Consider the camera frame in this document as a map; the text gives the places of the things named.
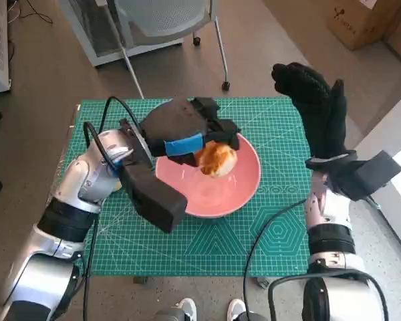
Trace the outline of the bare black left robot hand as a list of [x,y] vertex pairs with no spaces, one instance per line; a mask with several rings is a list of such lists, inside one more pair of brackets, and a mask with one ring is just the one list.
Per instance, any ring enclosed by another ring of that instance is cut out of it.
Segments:
[[195,167],[195,154],[210,141],[239,150],[240,129],[232,120],[219,118],[219,109],[212,98],[175,98],[147,115],[140,123],[141,134],[152,156]]

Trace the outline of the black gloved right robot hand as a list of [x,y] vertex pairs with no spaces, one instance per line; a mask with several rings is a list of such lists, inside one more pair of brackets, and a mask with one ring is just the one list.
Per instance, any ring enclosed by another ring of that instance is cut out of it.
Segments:
[[312,157],[329,159],[347,153],[347,101],[341,79],[330,86],[309,66],[275,64],[275,90],[291,98],[299,112]]

